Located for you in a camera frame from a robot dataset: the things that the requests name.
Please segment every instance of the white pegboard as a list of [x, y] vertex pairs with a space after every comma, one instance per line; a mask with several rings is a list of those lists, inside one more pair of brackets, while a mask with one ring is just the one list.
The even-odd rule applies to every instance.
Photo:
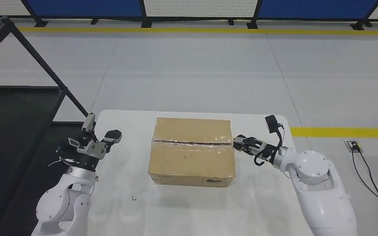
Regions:
[[0, 15], [30, 15], [21, 0], [0, 0]]
[[145, 0], [148, 17], [253, 17], [258, 0]]
[[378, 19], [378, 8], [372, 13], [369, 19]]

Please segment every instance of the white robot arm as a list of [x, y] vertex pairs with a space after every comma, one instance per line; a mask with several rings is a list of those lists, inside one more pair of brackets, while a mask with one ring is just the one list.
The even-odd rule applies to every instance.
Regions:
[[[94, 134], [94, 126], [95, 115], [91, 113], [83, 124], [79, 140], [69, 138], [72, 149], [68, 153], [69, 158], [60, 157], [69, 167], [59, 183], [39, 200], [35, 212], [38, 224], [32, 235], [87, 235], [90, 189], [98, 180], [96, 166], [110, 152], [110, 147], [122, 138], [120, 131], [111, 130], [99, 141]], [[63, 230], [59, 222], [65, 221], [71, 221], [71, 224]]]
[[[264, 162], [257, 162], [257, 158], [268, 161], [281, 172], [289, 172], [303, 216], [315, 236], [358, 236], [350, 195], [346, 194], [333, 163], [318, 152], [295, 153], [291, 148], [281, 146], [278, 129], [282, 125], [274, 116], [266, 117], [266, 121], [269, 132], [279, 136], [278, 146], [239, 135], [234, 139], [234, 148], [255, 156], [255, 164], [259, 166]], [[319, 185], [327, 178], [331, 182], [330, 189], [310, 191], [307, 188]]]

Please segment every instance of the yellow floor line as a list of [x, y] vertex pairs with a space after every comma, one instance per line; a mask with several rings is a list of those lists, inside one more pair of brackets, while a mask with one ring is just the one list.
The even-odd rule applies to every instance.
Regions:
[[310, 29], [240, 29], [240, 28], [77, 28], [19, 27], [23, 32], [65, 33], [218, 33], [218, 34], [309, 34], [309, 35], [378, 35], [378, 31], [310, 30]]
[[378, 128], [292, 127], [293, 137], [367, 137], [378, 138]]

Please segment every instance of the blue panel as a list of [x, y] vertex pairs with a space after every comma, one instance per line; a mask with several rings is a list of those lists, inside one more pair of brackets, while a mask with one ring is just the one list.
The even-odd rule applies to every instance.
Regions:
[[259, 18], [361, 19], [377, 0], [263, 0]]
[[37, 15], [60, 17], [140, 17], [138, 0], [29, 0]]

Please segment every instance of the power outlet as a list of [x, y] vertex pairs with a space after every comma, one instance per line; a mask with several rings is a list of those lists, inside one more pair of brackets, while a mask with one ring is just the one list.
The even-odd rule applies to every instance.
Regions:
[[344, 140], [344, 143], [347, 146], [348, 151], [353, 152], [353, 153], [358, 153], [357, 150], [352, 150], [353, 142], [357, 143], [357, 145], [360, 147], [360, 152], [363, 153], [364, 151], [362, 150], [361, 144], [357, 140]]

